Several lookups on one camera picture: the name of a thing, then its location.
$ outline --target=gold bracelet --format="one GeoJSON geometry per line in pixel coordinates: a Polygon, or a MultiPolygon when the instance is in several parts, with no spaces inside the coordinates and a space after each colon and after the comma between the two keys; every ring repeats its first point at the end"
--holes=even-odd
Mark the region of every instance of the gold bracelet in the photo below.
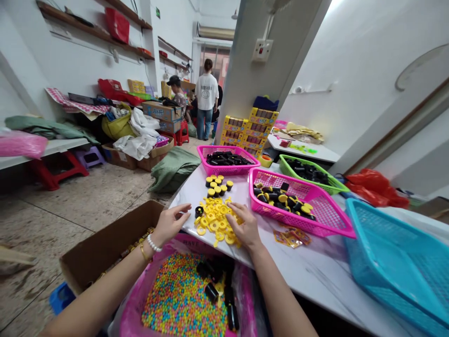
{"type": "Polygon", "coordinates": [[[146,257],[143,244],[140,245],[140,251],[142,252],[142,255],[144,256],[144,259],[147,263],[153,262],[153,258],[149,259],[146,257]]]}

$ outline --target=wooden shelf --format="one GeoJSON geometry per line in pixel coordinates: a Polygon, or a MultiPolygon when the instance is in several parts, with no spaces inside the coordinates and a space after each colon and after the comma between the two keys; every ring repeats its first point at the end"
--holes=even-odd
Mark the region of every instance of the wooden shelf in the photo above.
{"type": "Polygon", "coordinates": [[[171,64],[174,65],[175,67],[179,67],[179,68],[181,68],[181,69],[183,69],[183,70],[187,70],[187,67],[185,67],[185,66],[183,66],[183,65],[180,65],[179,63],[176,63],[176,62],[172,61],[171,59],[167,59],[165,56],[163,56],[163,55],[161,55],[161,54],[159,54],[159,59],[160,59],[161,61],[165,61],[165,62],[171,63],[171,64]]]}
{"type": "Polygon", "coordinates": [[[139,18],[136,12],[134,12],[131,8],[129,8],[120,0],[105,0],[105,1],[111,6],[114,6],[116,9],[118,9],[119,12],[121,12],[124,16],[128,17],[131,21],[137,23],[140,27],[144,29],[153,30],[153,27],[148,22],[139,18]]]}
{"type": "Polygon", "coordinates": [[[175,53],[178,53],[178,54],[180,54],[182,57],[184,57],[185,59],[187,59],[187,60],[189,60],[189,61],[192,60],[189,56],[187,56],[186,54],[184,54],[183,52],[181,52],[178,48],[176,48],[176,47],[173,46],[172,44],[168,43],[168,42],[167,42],[166,40],[164,40],[163,38],[158,37],[158,39],[159,39],[161,42],[165,43],[167,46],[169,46],[171,49],[173,49],[173,50],[174,50],[174,54],[175,54],[175,53]]]}
{"type": "Polygon", "coordinates": [[[39,6],[39,9],[41,10],[41,13],[44,18],[49,20],[60,20],[64,23],[67,23],[71,25],[72,27],[78,28],[79,30],[82,30],[85,33],[88,33],[90,35],[93,35],[103,41],[106,41],[110,44],[114,44],[116,46],[122,47],[126,51],[132,51],[136,55],[144,58],[144,59],[151,59],[154,60],[153,56],[147,55],[143,52],[141,52],[136,47],[130,46],[129,44],[120,43],[112,38],[112,36],[108,33],[105,33],[103,30],[97,28],[97,27],[88,27],[78,20],[76,20],[74,17],[70,16],[69,14],[66,14],[64,12],[61,12],[60,10],[47,5],[46,3],[42,1],[37,1],[37,5],[39,6]]]}

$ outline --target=table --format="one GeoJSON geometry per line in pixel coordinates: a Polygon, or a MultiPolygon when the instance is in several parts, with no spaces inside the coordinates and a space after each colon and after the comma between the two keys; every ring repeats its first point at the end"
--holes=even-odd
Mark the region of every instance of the table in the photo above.
{"type": "MultiPolygon", "coordinates": [[[[88,144],[86,138],[74,138],[74,139],[52,139],[48,141],[47,147],[42,157],[58,152],[65,152],[71,148],[78,147],[84,144],[88,144]]],[[[16,157],[0,157],[0,169],[5,169],[14,165],[19,165],[27,161],[31,161],[33,158],[25,156],[16,157]]]]}
{"type": "MultiPolygon", "coordinates": [[[[280,173],[278,164],[272,164],[270,169],[280,173]]],[[[200,165],[174,196],[170,207],[183,203],[191,203],[193,209],[197,207],[207,193],[206,177],[200,165]]],[[[230,196],[233,201],[249,206],[248,176],[229,178],[234,182],[234,187],[225,194],[225,198],[230,196]]],[[[343,197],[337,195],[334,199],[340,207],[345,208],[343,197]]],[[[275,220],[263,218],[257,213],[255,216],[262,242],[292,291],[373,335],[425,336],[359,288],[352,278],[341,236],[319,238],[311,235],[312,243],[309,246],[292,249],[274,241],[273,229],[281,229],[275,220]]],[[[213,246],[214,234],[207,231],[204,236],[198,235],[194,220],[195,217],[190,216],[183,230],[213,246]]],[[[238,249],[235,245],[229,246],[221,241],[216,249],[253,268],[243,247],[238,249]]]]}
{"type": "Polygon", "coordinates": [[[334,151],[329,150],[327,147],[325,147],[322,144],[319,144],[319,145],[307,144],[307,143],[300,142],[299,140],[295,140],[292,142],[293,144],[298,145],[298,146],[304,145],[313,150],[317,150],[316,153],[311,154],[308,152],[303,153],[303,152],[298,151],[292,147],[282,147],[280,145],[281,141],[282,141],[282,139],[277,139],[276,136],[273,134],[268,135],[268,142],[273,147],[273,149],[275,149],[276,151],[284,152],[286,154],[293,154],[296,157],[298,157],[298,156],[303,157],[304,159],[307,159],[307,160],[315,159],[313,162],[317,162],[318,164],[320,164],[320,162],[318,162],[318,161],[322,161],[322,162],[330,164],[330,166],[332,166],[341,157],[339,154],[336,154],[334,151]]]}

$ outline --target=white t-shirt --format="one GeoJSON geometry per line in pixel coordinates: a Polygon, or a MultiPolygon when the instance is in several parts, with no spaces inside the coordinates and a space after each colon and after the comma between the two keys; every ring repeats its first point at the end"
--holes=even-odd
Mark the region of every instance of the white t-shirt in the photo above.
{"type": "Polygon", "coordinates": [[[218,98],[218,83],[211,74],[203,74],[196,83],[195,94],[198,98],[198,109],[210,110],[218,98]]]}

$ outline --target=yellow bag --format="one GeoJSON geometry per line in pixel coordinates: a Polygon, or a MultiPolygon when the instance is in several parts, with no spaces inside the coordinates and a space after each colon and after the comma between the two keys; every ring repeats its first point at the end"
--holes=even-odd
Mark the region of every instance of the yellow bag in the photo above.
{"type": "Polygon", "coordinates": [[[103,132],[113,140],[119,140],[123,136],[131,135],[136,137],[135,133],[131,129],[131,125],[128,123],[131,118],[131,108],[122,103],[117,106],[117,109],[129,110],[129,113],[123,117],[117,118],[112,122],[108,121],[106,117],[103,117],[101,121],[101,128],[103,132]]]}

